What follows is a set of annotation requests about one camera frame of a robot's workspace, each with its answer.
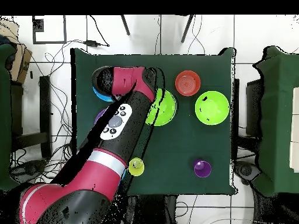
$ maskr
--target green bowl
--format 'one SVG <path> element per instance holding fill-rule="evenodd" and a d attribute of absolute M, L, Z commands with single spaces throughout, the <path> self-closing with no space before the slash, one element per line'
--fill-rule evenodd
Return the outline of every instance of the green bowl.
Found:
<path fill-rule="evenodd" d="M 160 105 L 159 102 L 162 98 L 162 89 L 157 90 L 156 100 L 153 102 L 148 115 L 145 121 L 146 124 L 152 125 L 157 111 L 159 109 L 159 113 L 156 119 L 154 126 L 162 126 L 169 123 L 176 113 L 176 100 L 174 96 L 165 90 L 164 98 L 161 101 Z"/>
<path fill-rule="evenodd" d="M 216 125 L 223 122 L 230 112 L 227 98 L 220 92 L 208 91 L 196 100 L 196 117 L 206 125 Z"/>

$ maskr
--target purple bowl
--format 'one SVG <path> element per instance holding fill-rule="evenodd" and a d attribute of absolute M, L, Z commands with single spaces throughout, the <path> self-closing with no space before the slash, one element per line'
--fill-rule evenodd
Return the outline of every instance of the purple bowl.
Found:
<path fill-rule="evenodd" d="M 206 178 L 210 175 L 211 173 L 211 165 L 209 164 L 209 162 L 205 162 L 204 160 L 196 160 L 193 163 L 194 166 L 194 172 L 196 174 L 196 176 L 200 177 L 200 178 Z"/>
<path fill-rule="evenodd" d="M 104 114 L 104 112 L 106 111 L 107 108 L 103 109 L 99 114 L 98 116 L 96 116 L 96 119 L 95 119 L 95 124 L 96 122 L 99 120 L 99 118 L 101 118 L 101 116 Z"/>

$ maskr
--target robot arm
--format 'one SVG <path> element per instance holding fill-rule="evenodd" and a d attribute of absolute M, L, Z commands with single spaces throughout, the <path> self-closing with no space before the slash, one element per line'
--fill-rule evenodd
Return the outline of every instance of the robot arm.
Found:
<path fill-rule="evenodd" d="M 20 224 L 102 223 L 155 99 L 155 82 L 155 71 L 144 67 L 104 67 L 93 73 L 99 93 L 131 94 L 109 106 L 87 144 L 51 184 L 35 184 L 23 192 Z"/>

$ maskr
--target chair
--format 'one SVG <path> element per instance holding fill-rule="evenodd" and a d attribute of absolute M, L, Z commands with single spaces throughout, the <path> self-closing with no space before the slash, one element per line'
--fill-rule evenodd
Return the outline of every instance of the chair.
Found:
<path fill-rule="evenodd" d="M 124 15 L 120 15 L 120 16 L 121 16 L 121 19 L 123 20 L 124 28 L 127 32 L 127 35 L 130 35 L 130 31 L 128 29 L 128 25 L 127 25 L 127 22 L 126 22 L 126 18 L 124 17 Z M 193 16 L 194 15 L 189 15 L 187 25 L 185 27 L 184 34 L 183 34 L 183 37 L 182 37 L 182 40 L 181 40 L 182 43 L 184 43 L 184 41 L 185 41 L 185 38 L 186 38 L 187 32 L 189 30 L 189 27 L 190 27 Z"/>

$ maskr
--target blue bowl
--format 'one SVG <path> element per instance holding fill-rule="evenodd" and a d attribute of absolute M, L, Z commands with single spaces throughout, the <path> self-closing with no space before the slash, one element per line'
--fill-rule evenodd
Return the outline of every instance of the blue bowl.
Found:
<path fill-rule="evenodd" d="M 113 102 L 113 100 L 110 96 L 105 96 L 105 95 L 100 94 L 98 91 L 96 91 L 96 89 L 94 87 L 92 87 L 92 89 L 95 92 L 95 94 L 97 95 L 97 97 L 100 98 L 101 100 L 104 100 L 105 102 Z"/>

